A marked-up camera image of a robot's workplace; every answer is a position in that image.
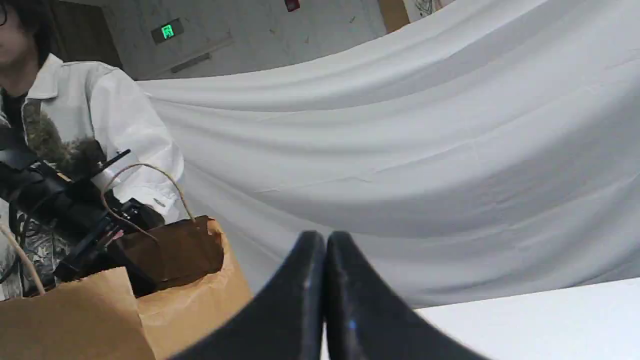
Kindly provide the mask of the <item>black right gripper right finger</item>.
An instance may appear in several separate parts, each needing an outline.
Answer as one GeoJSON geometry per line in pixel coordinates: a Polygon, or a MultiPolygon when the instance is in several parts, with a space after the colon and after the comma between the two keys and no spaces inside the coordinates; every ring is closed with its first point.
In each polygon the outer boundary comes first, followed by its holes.
{"type": "Polygon", "coordinates": [[[332,360],[482,360],[412,310],[346,231],[326,249],[326,338],[332,360]]]}

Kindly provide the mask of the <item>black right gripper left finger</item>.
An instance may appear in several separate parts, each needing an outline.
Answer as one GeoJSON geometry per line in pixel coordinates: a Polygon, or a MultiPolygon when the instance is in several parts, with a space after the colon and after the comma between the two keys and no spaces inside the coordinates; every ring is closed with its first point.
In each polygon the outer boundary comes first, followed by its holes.
{"type": "Polygon", "coordinates": [[[174,359],[320,359],[325,255],[323,236],[302,232],[274,276],[240,312],[174,359]]]}

